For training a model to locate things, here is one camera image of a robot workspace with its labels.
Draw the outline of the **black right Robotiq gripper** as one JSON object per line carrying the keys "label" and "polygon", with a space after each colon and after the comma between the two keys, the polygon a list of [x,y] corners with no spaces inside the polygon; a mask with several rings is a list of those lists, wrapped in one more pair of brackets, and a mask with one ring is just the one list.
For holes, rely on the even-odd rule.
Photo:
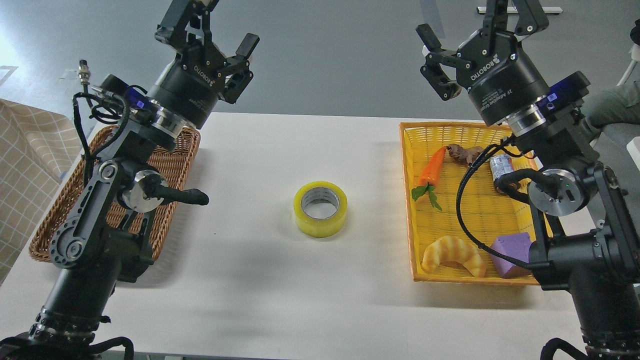
{"label": "black right Robotiq gripper", "polygon": [[[508,29],[508,1],[487,0],[481,30],[476,30],[457,52],[442,48],[428,23],[416,27],[427,49],[421,75],[441,100],[448,101],[466,89],[471,103],[487,126],[535,104],[550,86],[526,55],[516,36],[546,30],[550,21],[538,0],[513,0],[516,25]],[[494,38],[492,50],[483,38]],[[456,69],[455,81],[442,66]]]}

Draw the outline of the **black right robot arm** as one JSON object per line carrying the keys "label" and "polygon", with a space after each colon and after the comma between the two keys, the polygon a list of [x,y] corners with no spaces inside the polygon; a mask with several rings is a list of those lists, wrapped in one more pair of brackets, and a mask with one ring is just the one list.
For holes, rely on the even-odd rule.
{"label": "black right robot arm", "polygon": [[[507,1],[489,0],[482,27],[457,50],[442,48],[427,23],[416,28],[427,50],[421,75],[439,97],[452,100],[466,90],[486,125],[506,124],[512,132],[487,146],[462,176],[455,196],[458,223],[478,248],[531,271],[544,291],[570,293],[585,352],[553,338],[542,348],[542,360],[551,360],[557,350],[576,360],[637,360],[639,235],[626,191],[578,125],[589,80],[576,71],[549,86],[521,43],[522,36],[549,27],[547,15],[537,0],[513,4],[514,30],[508,29]],[[542,164],[540,170],[515,170],[495,182],[530,208],[535,240],[528,262],[481,243],[462,216],[467,183],[507,145]]]}

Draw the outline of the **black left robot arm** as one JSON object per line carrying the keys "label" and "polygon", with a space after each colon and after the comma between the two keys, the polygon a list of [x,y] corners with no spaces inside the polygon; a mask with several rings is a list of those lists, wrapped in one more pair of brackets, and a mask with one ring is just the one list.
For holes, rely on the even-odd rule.
{"label": "black left robot arm", "polygon": [[157,147],[176,148],[186,126],[200,130],[218,101],[234,104],[253,79],[250,57],[259,36],[248,33],[231,57],[210,29],[216,0],[174,0],[155,32],[176,56],[150,91],[108,75],[73,96],[74,124],[83,148],[83,189],[48,249],[61,269],[28,332],[1,342],[3,360],[98,360],[122,347],[124,336],[94,343],[110,318],[103,314],[117,282],[134,283],[153,263],[150,237],[158,207],[207,205],[199,189],[178,190],[148,161]]}

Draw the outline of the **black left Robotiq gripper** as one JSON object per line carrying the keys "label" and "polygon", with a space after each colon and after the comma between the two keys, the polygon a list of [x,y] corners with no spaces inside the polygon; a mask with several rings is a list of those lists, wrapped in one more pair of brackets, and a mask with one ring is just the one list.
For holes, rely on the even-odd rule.
{"label": "black left Robotiq gripper", "polygon": [[254,77],[250,57],[260,37],[247,33],[235,54],[226,57],[212,41],[211,13],[218,3],[172,0],[154,34],[176,54],[151,87],[150,98],[196,129],[219,101],[235,104]]}

